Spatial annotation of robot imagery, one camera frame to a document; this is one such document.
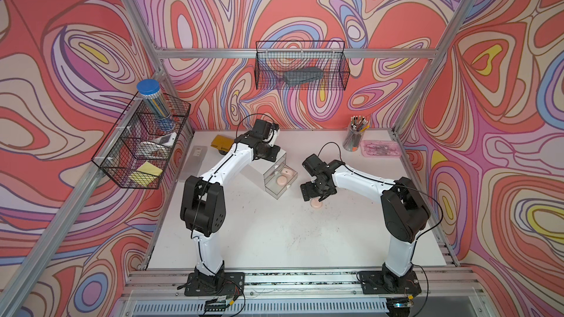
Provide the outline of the pink earphone case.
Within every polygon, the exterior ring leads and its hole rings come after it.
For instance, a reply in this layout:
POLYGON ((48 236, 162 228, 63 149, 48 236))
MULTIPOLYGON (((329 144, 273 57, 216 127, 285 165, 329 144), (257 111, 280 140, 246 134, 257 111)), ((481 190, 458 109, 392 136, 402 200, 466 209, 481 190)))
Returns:
POLYGON ((318 201, 318 199, 310 200, 310 206, 314 209, 321 209, 323 207, 323 203, 318 201))
POLYGON ((289 169, 289 168, 284 168, 284 169, 282 170, 282 173, 283 173, 286 177, 289 177, 289 178, 293 178, 293 177, 295 176, 295 171, 294 171, 294 170, 291 170, 291 169, 289 169))
POLYGON ((288 179, 286 176, 279 176, 276 180, 277 185, 286 186, 288 184, 288 179))

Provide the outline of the clear pen holder cup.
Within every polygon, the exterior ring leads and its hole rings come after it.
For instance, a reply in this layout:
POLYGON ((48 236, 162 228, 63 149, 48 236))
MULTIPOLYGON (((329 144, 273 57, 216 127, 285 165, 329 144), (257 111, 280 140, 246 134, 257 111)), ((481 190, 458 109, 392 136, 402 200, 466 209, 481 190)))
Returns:
POLYGON ((343 148, 349 152, 358 150, 364 132, 370 127, 370 121, 363 116, 353 116, 348 124, 348 133, 343 142, 343 148))

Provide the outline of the pink transparent pencil case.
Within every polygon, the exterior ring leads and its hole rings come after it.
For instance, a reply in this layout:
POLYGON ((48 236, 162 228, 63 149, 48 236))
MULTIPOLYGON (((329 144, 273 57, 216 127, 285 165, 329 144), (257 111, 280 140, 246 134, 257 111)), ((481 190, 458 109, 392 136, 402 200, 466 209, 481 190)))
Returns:
POLYGON ((360 145, 361 154, 367 158, 401 157, 400 146, 393 141, 363 140, 360 145))

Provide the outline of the dark grey item in basket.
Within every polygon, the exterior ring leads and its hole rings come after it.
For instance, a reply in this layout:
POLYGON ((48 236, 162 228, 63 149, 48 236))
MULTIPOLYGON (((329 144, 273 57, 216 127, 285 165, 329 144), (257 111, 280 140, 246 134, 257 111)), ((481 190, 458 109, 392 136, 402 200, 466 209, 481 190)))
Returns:
POLYGON ((324 76, 324 71, 318 67, 306 67, 289 70, 283 73, 283 81, 289 86, 304 85, 317 82, 324 76))

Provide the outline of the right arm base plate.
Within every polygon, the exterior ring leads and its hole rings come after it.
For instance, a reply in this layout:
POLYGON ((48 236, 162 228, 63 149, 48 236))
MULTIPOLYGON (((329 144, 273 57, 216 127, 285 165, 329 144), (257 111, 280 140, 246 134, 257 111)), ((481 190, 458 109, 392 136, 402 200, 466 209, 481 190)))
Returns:
POLYGON ((364 295, 399 294, 417 296, 422 292, 417 274, 409 269, 406 275, 398 277, 387 269, 360 271, 356 278, 364 295))

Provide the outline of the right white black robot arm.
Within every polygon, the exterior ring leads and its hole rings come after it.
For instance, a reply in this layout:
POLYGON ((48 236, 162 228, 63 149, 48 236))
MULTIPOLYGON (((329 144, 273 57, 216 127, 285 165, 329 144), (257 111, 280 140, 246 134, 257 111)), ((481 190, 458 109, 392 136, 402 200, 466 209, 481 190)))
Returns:
POLYGON ((418 234, 430 218, 430 210, 411 179, 378 178, 348 167, 340 160, 326 163, 315 154, 307 157, 302 166, 311 176, 310 181, 301 184, 305 202, 321 203, 345 189, 381 204, 384 223, 391 235, 383 270, 395 277, 406 276, 413 267, 418 234))

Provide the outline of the white item in basket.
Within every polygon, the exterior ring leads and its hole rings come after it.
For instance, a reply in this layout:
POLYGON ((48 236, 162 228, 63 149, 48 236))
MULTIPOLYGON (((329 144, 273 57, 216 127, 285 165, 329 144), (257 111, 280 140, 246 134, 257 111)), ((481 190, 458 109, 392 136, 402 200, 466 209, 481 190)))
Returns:
POLYGON ((176 142, 176 138, 177 138, 177 133, 172 132, 170 134, 166 134, 164 136, 155 139, 154 143, 157 143, 157 145, 161 145, 163 147, 171 148, 174 142, 176 142))

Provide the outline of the pink earphone case bottom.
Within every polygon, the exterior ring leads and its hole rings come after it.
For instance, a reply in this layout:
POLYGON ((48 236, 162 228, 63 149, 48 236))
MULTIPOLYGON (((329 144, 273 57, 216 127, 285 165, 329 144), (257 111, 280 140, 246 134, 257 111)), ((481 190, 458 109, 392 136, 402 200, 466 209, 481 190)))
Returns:
POLYGON ((314 209, 321 209, 323 207, 323 203, 318 201, 318 199, 310 200, 310 206, 314 209))

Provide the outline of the yellow sponge block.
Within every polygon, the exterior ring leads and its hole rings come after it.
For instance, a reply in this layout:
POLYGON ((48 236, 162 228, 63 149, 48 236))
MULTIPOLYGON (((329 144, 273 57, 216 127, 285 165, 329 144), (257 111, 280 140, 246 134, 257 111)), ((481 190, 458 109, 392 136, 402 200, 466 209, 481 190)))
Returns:
POLYGON ((223 149, 231 149, 232 145, 234 143, 234 139, 231 137, 227 137, 227 136, 223 136, 223 135, 217 135, 213 141, 211 141, 211 146, 217 150, 219 150, 220 148, 223 149))

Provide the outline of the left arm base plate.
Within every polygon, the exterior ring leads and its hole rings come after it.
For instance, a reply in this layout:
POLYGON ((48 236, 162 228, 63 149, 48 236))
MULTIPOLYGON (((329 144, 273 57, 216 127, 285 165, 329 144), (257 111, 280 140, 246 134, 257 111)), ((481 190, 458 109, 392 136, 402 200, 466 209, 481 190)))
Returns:
POLYGON ((194 272, 178 289, 183 290, 185 296, 241 296, 244 284, 244 272, 220 272, 214 276, 194 272))

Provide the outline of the blue lid pencil tube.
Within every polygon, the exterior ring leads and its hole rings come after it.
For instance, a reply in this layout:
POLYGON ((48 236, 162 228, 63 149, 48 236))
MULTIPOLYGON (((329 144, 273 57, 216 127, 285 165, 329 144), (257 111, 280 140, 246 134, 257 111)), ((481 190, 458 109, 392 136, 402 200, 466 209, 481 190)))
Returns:
POLYGON ((172 132, 176 123, 161 91, 160 83, 155 79, 144 79, 138 82, 137 91, 153 114, 159 129, 163 132, 172 132))

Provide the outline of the clear bottom drawer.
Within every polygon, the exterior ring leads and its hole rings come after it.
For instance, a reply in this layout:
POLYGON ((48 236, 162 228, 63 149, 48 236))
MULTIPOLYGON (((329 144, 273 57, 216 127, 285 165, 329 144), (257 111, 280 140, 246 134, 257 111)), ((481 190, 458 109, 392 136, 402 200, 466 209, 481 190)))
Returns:
POLYGON ((277 167, 265 180, 264 189, 267 194, 279 200, 292 187, 298 172, 286 164, 277 167))

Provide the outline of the white drawer cabinet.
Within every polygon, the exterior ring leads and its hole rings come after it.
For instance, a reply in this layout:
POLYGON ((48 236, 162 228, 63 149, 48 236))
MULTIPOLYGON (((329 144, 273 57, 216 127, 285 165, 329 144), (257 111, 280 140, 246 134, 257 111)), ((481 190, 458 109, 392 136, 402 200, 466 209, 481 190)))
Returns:
POLYGON ((277 176, 285 165, 286 151, 281 149, 275 161, 267 161, 262 158, 252 161, 242 170, 241 174, 258 187, 264 189, 267 183, 277 176))

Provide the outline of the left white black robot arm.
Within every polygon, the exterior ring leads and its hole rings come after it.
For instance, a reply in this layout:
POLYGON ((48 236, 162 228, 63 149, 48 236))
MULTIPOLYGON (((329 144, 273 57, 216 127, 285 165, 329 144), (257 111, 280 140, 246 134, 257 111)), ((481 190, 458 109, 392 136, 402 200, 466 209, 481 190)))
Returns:
POLYGON ((276 161, 281 149, 276 145, 278 135, 278 131, 272 131, 261 137, 249 131, 238 136, 214 167, 202 176, 190 176, 185 181, 180 218, 197 245, 197 273, 214 277, 224 270, 215 234, 226 219, 225 185, 253 161, 276 161))

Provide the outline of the yellow sticky notes pad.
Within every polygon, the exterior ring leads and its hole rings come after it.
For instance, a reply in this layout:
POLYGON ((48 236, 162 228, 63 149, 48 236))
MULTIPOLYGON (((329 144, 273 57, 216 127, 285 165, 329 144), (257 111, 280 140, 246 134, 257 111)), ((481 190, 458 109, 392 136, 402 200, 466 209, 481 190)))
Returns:
POLYGON ((149 187, 158 181, 163 170, 146 161, 129 175, 129 180, 136 185, 149 187))

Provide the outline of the pink earphone case top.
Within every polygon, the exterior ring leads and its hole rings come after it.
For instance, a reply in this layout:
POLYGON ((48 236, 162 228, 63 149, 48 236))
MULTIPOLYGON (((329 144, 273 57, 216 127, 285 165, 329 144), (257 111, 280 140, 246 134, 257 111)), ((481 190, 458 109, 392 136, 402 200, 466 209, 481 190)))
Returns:
POLYGON ((286 177, 289 177, 289 178, 293 178, 293 177, 295 176, 295 171, 294 171, 294 170, 291 170, 291 169, 289 169, 289 168, 284 168, 284 169, 282 170, 282 173, 283 173, 286 177))

